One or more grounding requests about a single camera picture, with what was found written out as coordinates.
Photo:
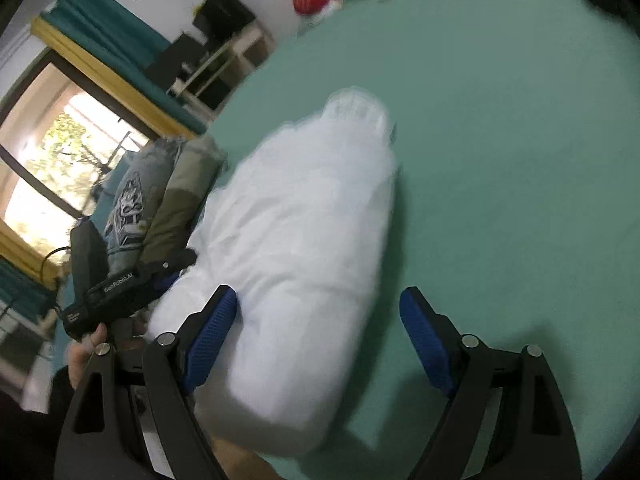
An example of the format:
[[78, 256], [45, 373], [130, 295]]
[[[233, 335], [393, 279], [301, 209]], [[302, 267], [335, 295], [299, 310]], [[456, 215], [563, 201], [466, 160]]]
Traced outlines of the person's left hand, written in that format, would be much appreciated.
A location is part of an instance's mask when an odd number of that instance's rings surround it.
[[118, 350], [124, 351], [142, 348], [143, 336], [148, 328], [148, 316], [142, 311], [129, 318], [120, 318], [111, 328], [115, 330], [114, 335], [104, 323], [100, 323], [94, 332], [85, 334], [81, 341], [74, 341], [67, 347], [68, 379], [73, 389], [79, 386], [86, 366], [100, 344], [111, 341]]

